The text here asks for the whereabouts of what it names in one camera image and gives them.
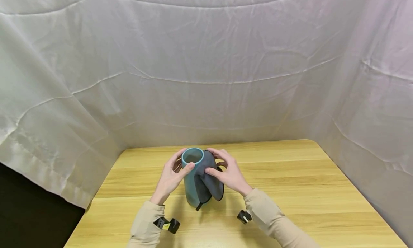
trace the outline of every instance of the blue cup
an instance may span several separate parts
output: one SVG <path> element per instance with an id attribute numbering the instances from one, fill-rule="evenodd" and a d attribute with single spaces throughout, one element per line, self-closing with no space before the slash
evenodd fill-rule
<path id="1" fill-rule="evenodd" d="M 196 193 L 194 175 L 196 168 L 204 158 L 204 151 L 199 148 L 188 148 L 187 150 L 185 150 L 181 157 L 182 168 L 187 166 L 189 163 L 195 164 L 195 168 L 192 169 L 192 171 L 183 178 L 183 183 L 185 185 L 186 200 L 188 201 L 189 205 L 198 207 L 200 202 L 198 199 L 198 194 Z"/>

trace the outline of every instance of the person's right hand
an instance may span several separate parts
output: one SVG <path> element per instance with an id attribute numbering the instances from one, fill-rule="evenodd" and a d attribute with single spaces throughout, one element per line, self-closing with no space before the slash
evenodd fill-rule
<path id="1" fill-rule="evenodd" d="M 243 197 L 252 191 L 251 186 L 248 185 L 242 175 L 237 161 L 225 149 L 217 150 L 215 148 L 208 148 L 207 150 L 214 155 L 214 158 L 224 160 L 223 162 L 217 163 L 217 166 L 222 165 L 227 169 L 225 172 L 220 172 L 209 167 L 205 169 L 207 174 L 217 177 L 217 179 L 228 186 L 228 188 L 239 192 Z"/>

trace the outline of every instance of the wooden table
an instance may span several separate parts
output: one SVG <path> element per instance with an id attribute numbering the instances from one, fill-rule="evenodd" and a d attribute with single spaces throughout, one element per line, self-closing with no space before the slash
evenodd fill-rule
<path id="1" fill-rule="evenodd" d="M 251 186 L 265 191 L 322 247 L 406 247 L 324 151 L 311 140 L 208 145 L 234 156 Z M 163 164 L 182 147 L 134 148 L 117 159 L 65 247 L 126 246 L 132 221 L 155 189 Z M 236 216 L 242 197 L 226 188 L 197 212 L 183 183 L 165 202 L 181 226 L 158 247 L 279 247 L 254 222 Z"/>

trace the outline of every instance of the beige sleeve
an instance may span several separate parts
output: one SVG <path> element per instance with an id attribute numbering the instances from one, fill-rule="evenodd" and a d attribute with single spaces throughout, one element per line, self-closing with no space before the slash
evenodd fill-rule
<path id="1" fill-rule="evenodd" d="M 253 221 L 283 248 L 319 248 L 305 232 L 289 220 L 263 191 L 254 189 L 244 197 Z"/>
<path id="2" fill-rule="evenodd" d="M 155 220 L 165 216 L 165 206 L 146 201 L 136 214 L 130 230 L 127 248 L 155 248 L 159 243 L 161 229 L 153 224 Z"/>

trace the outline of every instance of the person's left hand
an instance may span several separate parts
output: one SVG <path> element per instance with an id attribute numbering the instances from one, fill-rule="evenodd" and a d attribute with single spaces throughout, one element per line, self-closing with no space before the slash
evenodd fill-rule
<path id="1" fill-rule="evenodd" d="M 189 163 L 182 169 L 181 161 L 177 161 L 185 150 L 186 148 L 179 150 L 166 162 L 155 192 L 149 200 L 150 202 L 160 206 L 163 205 L 166 199 L 168 199 L 169 194 L 178 187 L 183 177 L 195 167 L 194 163 Z"/>

